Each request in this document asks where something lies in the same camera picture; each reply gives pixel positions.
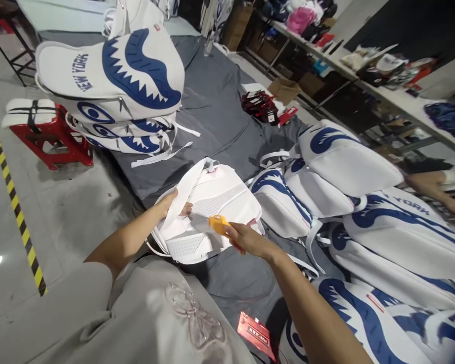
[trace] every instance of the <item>orange tool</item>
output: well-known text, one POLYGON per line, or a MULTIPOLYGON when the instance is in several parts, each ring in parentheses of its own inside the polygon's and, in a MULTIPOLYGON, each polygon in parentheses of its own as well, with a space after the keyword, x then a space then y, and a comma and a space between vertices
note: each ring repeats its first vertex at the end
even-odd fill
POLYGON ((211 216, 208 220, 208 223, 209 223, 209 226, 216 232, 218 233, 219 235, 223 235, 225 236, 226 238, 229 239, 230 243, 236 248, 238 249, 241 254, 245 255, 246 254, 246 251, 241 248, 238 244, 236 244, 236 242, 228 235, 224 232, 224 228, 223 228, 223 225, 227 225, 227 226, 231 226, 229 224, 229 222, 226 221, 226 218, 224 216, 221 216, 221 215, 214 215, 214 216, 211 216))

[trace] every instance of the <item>blue cloth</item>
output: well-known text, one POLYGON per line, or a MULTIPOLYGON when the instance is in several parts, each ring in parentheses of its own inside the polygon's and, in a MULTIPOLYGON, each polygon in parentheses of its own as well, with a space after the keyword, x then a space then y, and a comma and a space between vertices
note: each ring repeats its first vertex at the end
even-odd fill
POLYGON ((425 106, 425 112, 439 129, 448 131, 455 137, 455 105, 437 103, 425 106))

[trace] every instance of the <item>yellow black tape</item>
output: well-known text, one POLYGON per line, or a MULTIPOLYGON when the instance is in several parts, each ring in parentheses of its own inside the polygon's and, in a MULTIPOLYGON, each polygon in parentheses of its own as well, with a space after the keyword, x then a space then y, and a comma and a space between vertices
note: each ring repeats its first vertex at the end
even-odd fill
POLYGON ((15 213, 15 221, 19 227, 20 235, 22 236, 22 243, 24 244, 25 251, 27 253, 27 259, 29 261, 30 268, 32 268, 32 273, 34 274, 35 284, 39 290, 39 294, 43 296, 47 292, 46 282, 42 275, 42 270, 40 269, 37 256, 35 255, 34 246, 32 245, 32 239, 30 238, 29 229, 25 224, 24 213, 20 208, 19 197, 15 191, 15 185, 12 181, 12 176, 10 175, 9 166, 7 160, 5 159, 5 153, 2 149, 0 143, 0 166, 2 167, 2 175, 7 185, 7 191, 9 192, 10 201, 12 209, 15 213))

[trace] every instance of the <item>cardboard box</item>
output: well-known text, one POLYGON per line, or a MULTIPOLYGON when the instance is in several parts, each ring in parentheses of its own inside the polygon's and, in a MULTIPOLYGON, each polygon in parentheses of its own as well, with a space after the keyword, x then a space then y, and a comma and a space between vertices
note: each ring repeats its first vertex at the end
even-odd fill
POLYGON ((295 81, 278 77, 273 80, 268 87, 268 91, 275 95, 277 100, 281 101, 283 105, 288 105, 298 96, 301 89, 295 81))
POLYGON ((258 55, 268 63, 271 63, 280 49, 281 47, 279 47, 276 42, 272 40, 265 40, 258 50, 258 55))
POLYGON ((256 29, 253 32, 253 36, 248 44, 248 48, 251 49, 254 53, 258 54, 258 51, 261 47, 261 30, 256 29))
POLYGON ((222 37, 222 44, 231 52, 235 52, 238 49, 252 13, 252 4, 239 5, 231 13, 222 37))
POLYGON ((298 84, 303 92, 310 97, 315 95, 325 85, 322 80, 310 72, 305 73, 298 81, 298 84))

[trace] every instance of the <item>white table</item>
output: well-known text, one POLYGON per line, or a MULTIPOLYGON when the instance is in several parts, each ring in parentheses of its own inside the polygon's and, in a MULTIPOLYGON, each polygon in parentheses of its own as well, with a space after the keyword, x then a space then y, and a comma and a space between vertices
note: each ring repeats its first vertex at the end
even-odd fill
POLYGON ((106 9, 115 1, 17 0, 37 33, 45 30, 101 33, 106 9))
POLYGON ((452 136, 449 132, 445 130, 441 130, 436 127, 436 125, 433 123, 433 121, 428 117, 428 115, 425 113, 424 106, 428 103, 431 103, 431 101, 422 99, 422 98, 415 98, 408 93, 406 93, 403 90, 396 90, 396 91, 391 91, 385 87, 373 87, 372 85, 362 81, 359 79, 359 77, 356 75, 356 73, 348 68, 347 66, 343 65, 340 62, 340 52, 336 52, 333 55, 329 55, 327 53, 322 53, 321 48, 316 47, 315 45, 307 42, 305 39, 303 39, 300 35, 298 34, 293 34, 288 31, 287 26, 284 23, 277 22, 277 21, 272 21, 267 19, 265 16, 263 16, 261 13, 256 12, 256 14, 265 22, 268 22, 272 25, 272 27, 278 31, 279 33, 283 34, 287 40, 285 44, 283 44, 282 48, 279 50, 279 52, 276 54, 275 58, 272 60, 272 62, 268 65, 267 72, 270 72, 270 69, 274 66, 275 62, 278 60, 278 57, 281 55, 285 47, 288 45, 290 41, 295 42, 298 46, 304 48, 308 53, 313 54, 314 56, 322 59, 324 62, 327 62, 330 67, 332 67, 335 71, 343 75, 345 78, 347 78, 347 81, 339 87, 337 90, 335 90, 332 94, 330 94, 328 97, 326 97, 324 100, 321 102, 317 103, 311 98, 307 97, 309 100, 311 100, 314 103, 314 110, 320 109, 323 111, 325 114, 327 114, 329 117, 332 117, 332 115, 322 108, 322 106, 330 100, 332 97, 334 97, 340 90, 343 88, 346 88, 350 84, 355 83, 357 86, 362 88, 364 91, 366 91, 368 94, 373 96, 374 98, 381 100, 381 101, 386 101, 390 105, 394 106, 401 114, 404 114, 408 117, 408 119, 411 120, 411 122, 416 125, 417 127, 421 128, 423 131, 426 133, 430 134, 432 137, 428 139, 423 139, 421 141, 418 141, 416 143, 411 143, 408 146, 402 147, 405 151, 410 151, 410 150, 415 150, 418 148, 422 148, 424 146, 436 143, 436 142, 441 142, 453 151, 455 151, 455 137, 452 136))
POLYGON ((448 131, 437 128, 424 110, 424 106, 433 103, 433 101, 415 98, 402 89, 391 91, 385 87, 373 87, 362 80, 358 80, 356 84, 371 96, 378 100, 384 100, 394 106, 401 114, 406 115, 414 125, 430 134, 434 138, 434 143, 441 142, 455 152, 455 137, 448 131))

